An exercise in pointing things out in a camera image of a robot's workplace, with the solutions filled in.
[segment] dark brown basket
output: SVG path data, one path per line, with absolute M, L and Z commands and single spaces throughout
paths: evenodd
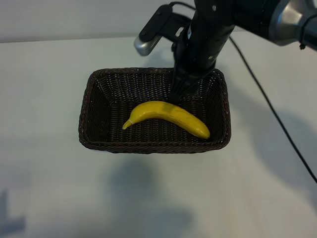
M 87 83 L 79 119 L 79 140 L 89 149 L 113 153 L 201 153 L 221 149 L 231 137 L 227 86 L 215 69 L 193 96 L 178 106 L 202 120 L 211 132 L 199 139 L 175 124 L 149 119 L 127 130 L 131 111 L 147 101 L 166 101 L 171 68 L 118 68 L 94 72 Z

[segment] black robotic arm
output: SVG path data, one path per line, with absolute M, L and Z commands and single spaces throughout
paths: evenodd
M 175 4 L 161 6 L 134 42 L 142 56 L 162 36 L 173 42 L 175 66 L 169 96 L 175 101 L 194 93 L 197 82 L 214 69 L 235 25 L 281 46 L 298 41 L 301 49 L 317 50 L 313 0 L 195 0 L 193 19 L 173 13 Z

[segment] wire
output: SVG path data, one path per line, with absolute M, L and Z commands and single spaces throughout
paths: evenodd
M 252 76 L 252 78 L 254 79 L 255 83 L 257 84 L 257 86 L 259 87 L 260 91 L 262 92 L 269 108 L 271 109 L 272 113 L 274 114 L 275 118 L 277 119 L 278 123 L 280 124 L 280 126 L 282 127 L 286 137 L 288 138 L 289 142 L 291 143 L 291 145 L 293 146 L 294 150 L 296 151 L 298 157 L 301 159 L 301 161 L 303 162 L 303 164 L 305 165 L 308 173 L 312 176 L 313 180 L 317 183 L 317 178 L 315 177 L 313 171 L 311 170 L 311 168 L 309 167 L 309 165 L 307 164 L 306 160 L 304 159 L 304 157 L 302 156 L 301 152 L 299 151 L 299 149 L 297 148 L 297 146 L 295 145 L 292 137 L 290 136 L 290 134 L 288 133 L 286 127 L 284 126 L 282 120 L 280 119 L 280 117 L 278 116 L 277 112 L 275 111 L 271 101 L 269 100 L 266 92 L 264 91 L 264 89 L 262 88 L 260 82 L 258 81 L 257 77 L 254 75 L 252 69 L 250 68 L 246 58 L 244 57 L 243 53 L 241 52 L 240 48 L 238 47 L 238 45 L 236 44 L 236 42 L 229 37 L 231 43 L 233 44 L 233 46 L 236 48 L 236 50 L 238 51 L 243 63 L 245 64 L 246 68 L 248 69 L 250 75 Z
M 192 10 L 196 10 L 196 8 L 194 8 L 193 6 L 187 4 L 187 3 L 184 3 L 184 2 L 181 2 L 181 1 L 172 1 L 169 5 L 171 6 L 174 6 L 174 5 L 183 5 L 183 6 L 186 6 Z

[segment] yellow banana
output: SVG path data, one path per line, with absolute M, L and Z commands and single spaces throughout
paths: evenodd
M 125 130 L 135 123 L 151 118 L 170 121 L 202 139 L 210 137 L 207 126 L 197 117 L 176 105 L 160 101 L 146 102 L 136 106 L 122 129 Z

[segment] white table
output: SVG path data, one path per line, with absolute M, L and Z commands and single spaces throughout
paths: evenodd
M 317 173 L 317 53 L 233 37 Z M 133 40 L 0 44 L 0 228 L 30 238 L 315 238 L 317 184 L 230 42 L 217 61 L 231 109 L 227 147 L 126 155 L 79 143 L 93 71 L 173 65 L 168 41 L 142 58 Z

